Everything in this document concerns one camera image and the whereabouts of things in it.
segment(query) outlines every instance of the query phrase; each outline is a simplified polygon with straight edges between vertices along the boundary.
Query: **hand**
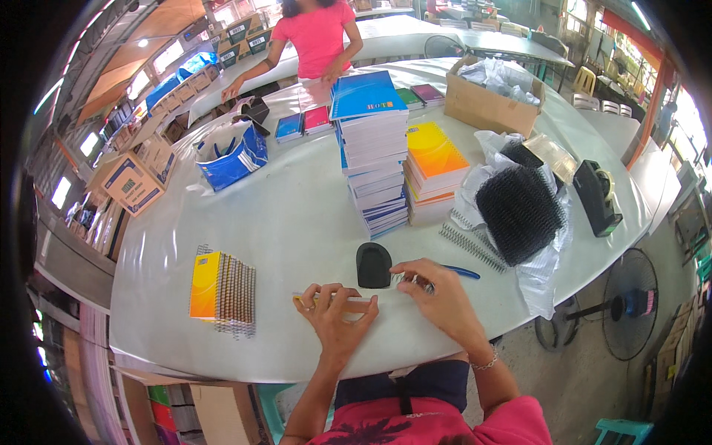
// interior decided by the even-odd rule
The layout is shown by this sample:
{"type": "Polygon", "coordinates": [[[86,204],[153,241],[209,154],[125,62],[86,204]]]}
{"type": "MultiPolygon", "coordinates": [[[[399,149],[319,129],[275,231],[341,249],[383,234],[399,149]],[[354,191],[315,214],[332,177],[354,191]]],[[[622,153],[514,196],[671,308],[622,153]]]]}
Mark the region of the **hand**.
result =
{"type": "Polygon", "coordinates": [[[342,314],[349,297],[360,297],[356,289],[345,288],[341,283],[319,286],[312,284],[304,291],[301,299],[293,298],[294,306],[316,331],[321,341],[322,359],[329,360],[343,368],[361,343],[373,320],[378,315],[378,296],[371,297],[368,309],[356,321],[346,321],[342,314]],[[314,294],[319,293],[318,303],[314,294]]]}
{"type": "Polygon", "coordinates": [[[341,71],[342,66],[343,63],[340,63],[339,61],[333,61],[331,65],[326,67],[326,69],[324,70],[324,73],[321,75],[321,81],[329,85],[333,85],[334,82],[336,82],[336,79],[338,79],[343,74],[343,71],[341,71]]]}
{"type": "Polygon", "coordinates": [[[245,83],[245,81],[242,80],[241,76],[238,76],[229,87],[223,90],[221,95],[222,102],[225,103],[227,100],[236,98],[240,94],[240,88],[242,88],[243,83],[245,83]]]}
{"type": "Polygon", "coordinates": [[[405,273],[398,290],[410,295],[431,323],[455,340],[467,352],[489,350],[487,337],[475,310],[460,284],[457,273],[427,258],[406,261],[391,267],[391,273],[405,273]],[[432,283],[434,293],[423,287],[432,283]]]}

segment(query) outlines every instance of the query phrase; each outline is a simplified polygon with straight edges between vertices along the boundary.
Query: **green notebook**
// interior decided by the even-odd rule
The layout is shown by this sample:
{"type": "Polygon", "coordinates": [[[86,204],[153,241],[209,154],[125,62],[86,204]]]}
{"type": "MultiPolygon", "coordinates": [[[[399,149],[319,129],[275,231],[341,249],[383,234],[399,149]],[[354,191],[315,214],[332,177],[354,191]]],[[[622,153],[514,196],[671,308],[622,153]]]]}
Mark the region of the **green notebook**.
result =
{"type": "Polygon", "coordinates": [[[408,110],[416,110],[417,108],[423,108],[423,101],[418,98],[410,88],[398,88],[396,90],[398,96],[403,99],[408,110]]]}

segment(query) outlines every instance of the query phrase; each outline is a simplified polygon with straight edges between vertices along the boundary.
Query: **yellow stool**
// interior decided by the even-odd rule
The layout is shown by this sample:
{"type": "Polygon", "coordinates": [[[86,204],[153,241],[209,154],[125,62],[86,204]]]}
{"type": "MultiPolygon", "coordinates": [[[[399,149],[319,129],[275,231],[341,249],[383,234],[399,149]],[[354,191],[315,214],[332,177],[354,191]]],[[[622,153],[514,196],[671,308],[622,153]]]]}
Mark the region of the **yellow stool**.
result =
{"type": "Polygon", "coordinates": [[[574,92],[593,96],[593,87],[596,86],[596,75],[585,66],[579,69],[574,80],[574,92]]]}

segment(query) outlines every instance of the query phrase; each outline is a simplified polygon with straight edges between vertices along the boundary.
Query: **dark pants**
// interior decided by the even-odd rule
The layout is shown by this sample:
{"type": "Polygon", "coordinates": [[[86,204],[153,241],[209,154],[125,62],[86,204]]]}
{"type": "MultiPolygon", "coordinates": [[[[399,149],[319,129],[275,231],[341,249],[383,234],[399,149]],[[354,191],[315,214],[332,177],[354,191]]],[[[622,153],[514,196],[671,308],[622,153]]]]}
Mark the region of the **dark pants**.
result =
{"type": "Polygon", "coordinates": [[[467,375],[470,365],[462,360],[426,363],[394,382],[388,374],[342,380],[336,387],[336,409],[350,403],[399,397],[401,410],[407,411],[410,397],[434,397],[456,407],[467,407],[467,375]]]}

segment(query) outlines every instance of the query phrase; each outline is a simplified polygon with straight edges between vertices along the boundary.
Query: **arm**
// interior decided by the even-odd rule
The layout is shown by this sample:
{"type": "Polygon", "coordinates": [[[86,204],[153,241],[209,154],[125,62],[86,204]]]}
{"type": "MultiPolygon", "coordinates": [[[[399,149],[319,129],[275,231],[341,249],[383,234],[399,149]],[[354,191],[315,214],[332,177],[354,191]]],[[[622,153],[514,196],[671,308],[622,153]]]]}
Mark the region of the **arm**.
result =
{"type": "MultiPolygon", "coordinates": [[[[398,290],[408,293],[425,318],[465,349],[474,367],[485,366],[494,359],[485,330],[477,319],[457,273],[426,258],[397,264],[391,268],[391,272],[405,273],[406,280],[398,284],[398,290]],[[412,280],[415,276],[417,279],[414,283],[412,280]],[[423,290],[428,282],[434,285],[433,294],[423,290]]],[[[485,419],[502,404],[519,397],[517,382],[501,360],[495,361],[494,366],[486,370],[475,370],[474,367],[485,419]]]]}
{"type": "Polygon", "coordinates": [[[358,321],[343,320],[347,299],[355,296],[361,295],[339,283],[324,286],[312,284],[302,294],[301,300],[294,299],[297,311],[314,327],[322,344],[322,352],[307,389],[289,416],[280,445],[305,444],[324,432],[339,374],[378,315],[378,297],[374,295],[369,303],[358,303],[364,307],[364,315],[358,321]],[[333,300],[326,298],[334,292],[336,296],[333,300]],[[318,305],[314,301],[316,293],[322,296],[318,305]]]}
{"type": "Polygon", "coordinates": [[[237,79],[235,79],[233,83],[223,90],[222,101],[225,102],[228,99],[236,98],[240,94],[240,88],[242,87],[242,84],[245,83],[245,80],[253,79],[258,75],[262,75],[276,67],[286,44],[287,42],[284,40],[273,39],[267,58],[237,76],[237,79]]]}
{"type": "Polygon", "coordinates": [[[358,26],[356,26],[356,20],[344,23],[344,31],[346,31],[346,35],[349,38],[349,46],[324,70],[321,76],[321,80],[324,82],[334,83],[341,75],[341,68],[344,66],[344,63],[350,61],[351,57],[356,56],[356,53],[363,48],[363,40],[361,39],[358,26]]]}

